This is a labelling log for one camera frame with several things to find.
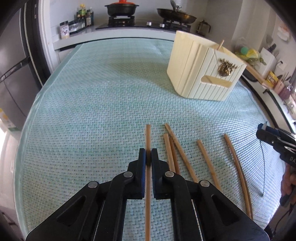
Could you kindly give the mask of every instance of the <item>cream wooden box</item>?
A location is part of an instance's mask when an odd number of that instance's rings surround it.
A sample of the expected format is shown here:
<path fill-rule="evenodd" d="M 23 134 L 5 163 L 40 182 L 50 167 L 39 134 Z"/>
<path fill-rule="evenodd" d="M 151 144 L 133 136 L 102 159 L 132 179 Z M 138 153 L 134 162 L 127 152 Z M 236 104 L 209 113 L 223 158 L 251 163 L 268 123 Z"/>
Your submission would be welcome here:
<path fill-rule="evenodd" d="M 179 95 L 219 101 L 227 98 L 246 65 L 226 48 L 217 50 L 218 46 L 197 35 L 177 31 L 167 73 Z M 225 77 L 218 71 L 223 60 L 236 67 Z"/>

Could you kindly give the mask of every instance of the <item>chopstick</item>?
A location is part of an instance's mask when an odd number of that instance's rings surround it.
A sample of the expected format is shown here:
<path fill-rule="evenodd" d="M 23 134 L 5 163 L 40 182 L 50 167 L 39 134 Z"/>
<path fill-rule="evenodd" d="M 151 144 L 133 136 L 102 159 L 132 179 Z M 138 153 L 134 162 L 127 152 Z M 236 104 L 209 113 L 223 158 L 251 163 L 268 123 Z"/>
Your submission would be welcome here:
<path fill-rule="evenodd" d="M 145 241 L 150 241 L 151 219 L 151 125 L 146 125 L 146 198 L 145 198 Z"/>
<path fill-rule="evenodd" d="M 222 44 L 224 43 L 224 40 L 221 41 L 220 45 L 218 46 L 217 50 L 220 50 L 220 48 L 222 47 Z"/>
<path fill-rule="evenodd" d="M 216 176 L 216 172 L 215 172 L 214 166 L 213 166 L 213 164 L 212 164 L 212 162 L 211 162 L 211 160 L 210 160 L 210 158 L 209 158 L 209 156 L 207 154 L 207 151 L 206 151 L 204 145 L 202 144 L 202 140 L 201 139 L 197 140 L 197 144 L 198 144 L 198 146 L 200 148 L 200 151 L 201 151 L 201 153 L 202 153 L 202 155 L 203 155 L 203 157 L 205 159 L 205 162 L 207 163 L 207 166 L 208 166 L 208 168 L 210 170 L 210 173 L 212 175 L 212 178 L 214 180 L 214 183 L 215 183 L 216 188 L 219 191 L 221 191 L 221 187 L 220 187 L 220 184 L 218 182 L 218 178 Z"/>
<path fill-rule="evenodd" d="M 165 139 L 165 148 L 167 150 L 168 166 L 169 166 L 171 172 L 176 172 L 174 160 L 173 160 L 173 154 L 172 154 L 172 150 L 170 147 L 170 139 L 168 137 L 168 134 L 167 133 L 163 134 L 163 138 Z"/>
<path fill-rule="evenodd" d="M 173 139 L 171 137 L 169 139 L 170 139 L 170 149 L 172 150 L 175 170 L 176 170 L 176 173 L 178 175 L 181 175 L 180 167 L 179 167 L 179 164 L 178 164 L 178 158 L 177 158 L 177 154 L 176 154 L 176 150 L 175 150 L 175 146 L 174 146 L 174 141 L 173 141 Z"/>
<path fill-rule="evenodd" d="M 187 156 L 186 156 L 183 148 L 181 147 L 176 135 L 174 134 L 174 132 L 172 131 L 172 129 L 169 126 L 168 123 L 165 123 L 165 127 L 166 127 L 168 133 L 170 134 L 170 136 L 172 137 L 172 139 L 173 139 L 173 141 L 174 141 L 174 143 L 175 143 L 175 145 L 176 145 L 176 147 L 177 147 L 177 149 L 178 149 L 178 151 L 179 151 L 179 153 L 180 153 L 180 155 L 181 155 L 181 157 L 182 157 L 182 159 L 184 161 L 184 164 L 185 164 L 185 166 L 187 167 L 187 169 L 189 171 L 189 174 L 190 174 L 191 178 L 193 179 L 193 181 L 195 183 L 198 183 L 198 178 L 197 178 L 197 176 L 195 174 L 195 171 L 193 170 L 192 166 L 190 165 L 190 162 L 187 159 Z"/>
<path fill-rule="evenodd" d="M 244 174 L 242 172 L 241 165 L 239 163 L 239 160 L 237 158 L 237 154 L 235 152 L 235 149 L 233 148 L 233 145 L 232 145 L 228 135 L 224 134 L 224 138 L 225 138 L 226 143 L 227 143 L 227 145 L 228 145 L 228 147 L 229 147 L 229 149 L 231 151 L 232 157 L 234 159 L 234 164 L 235 164 L 235 166 L 237 168 L 237 172 L 239 174 L 239 179 L 240 179 L 240 182 L 241 182 L 241 185 L 242 185 L 242 190 L 243 190 L 243 193 L 244 193 L 244 201 L 246 203 L 247 215 L 249 216 L 249 218 L 253 219 L 253 210 L 252 210 L 251 198 L 250 198 L 250 194 L 249 194 L 246 179 L 245 179 Z"/>

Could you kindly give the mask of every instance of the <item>red pot lid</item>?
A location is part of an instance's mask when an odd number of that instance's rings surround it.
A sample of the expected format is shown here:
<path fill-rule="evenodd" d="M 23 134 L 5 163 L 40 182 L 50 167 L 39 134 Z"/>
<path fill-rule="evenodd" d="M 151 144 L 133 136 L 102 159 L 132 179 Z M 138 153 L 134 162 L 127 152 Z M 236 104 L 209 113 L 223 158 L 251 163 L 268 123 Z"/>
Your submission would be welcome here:
<path fill-rule="evenodd" d="M 127 2 L 127 0 L 119 0 L 118 2 L 114 2 L 111 4 L 133 4 L 133 5 L 135 5 L 133 2 Z"/>

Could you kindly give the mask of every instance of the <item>frying pan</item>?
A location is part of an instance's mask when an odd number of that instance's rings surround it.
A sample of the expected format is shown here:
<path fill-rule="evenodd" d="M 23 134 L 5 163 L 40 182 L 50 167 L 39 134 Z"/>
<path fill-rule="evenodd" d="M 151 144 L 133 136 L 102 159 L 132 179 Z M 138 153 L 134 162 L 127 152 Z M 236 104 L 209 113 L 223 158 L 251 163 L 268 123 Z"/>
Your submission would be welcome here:
<path fill-rule="evenodd" d="M 196 20 L 196 17 L 184 12 L 175 12 L 171 9 L 158 8 L 157 13 L 163 19 L 178 21 L 180 23 L 191 24 Z"/>

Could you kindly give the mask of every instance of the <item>black cable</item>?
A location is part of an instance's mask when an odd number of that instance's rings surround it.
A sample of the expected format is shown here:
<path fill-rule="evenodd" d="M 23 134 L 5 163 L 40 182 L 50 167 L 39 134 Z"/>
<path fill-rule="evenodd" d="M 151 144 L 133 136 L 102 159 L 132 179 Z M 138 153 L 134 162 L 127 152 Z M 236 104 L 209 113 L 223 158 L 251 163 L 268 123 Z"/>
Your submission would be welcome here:
<path fill-rule="evenodd" d="M 289 213 L 290 210 L 286 211 L 285 214 L 279 219 L 279 221 L 276 224 L 276 227 L 274 228 L 274 235 L 276 234 L 277 226 L 279 225 L 280 221 Z"/>
<path fill-rule="evenodd" d="M 262 155 L 263 155 L 264 180 L 263 180 L 263 194 L 262 194 L 262 196 L 264 196 L 264 191 L 265 191 L 265 158 L 264 158 L 264 152 L 263 152 L 261 140 L 259 141 L 259 143 L 260 143 L 260 147 L 261 147 L 261 151 L 262 151 Z"/>

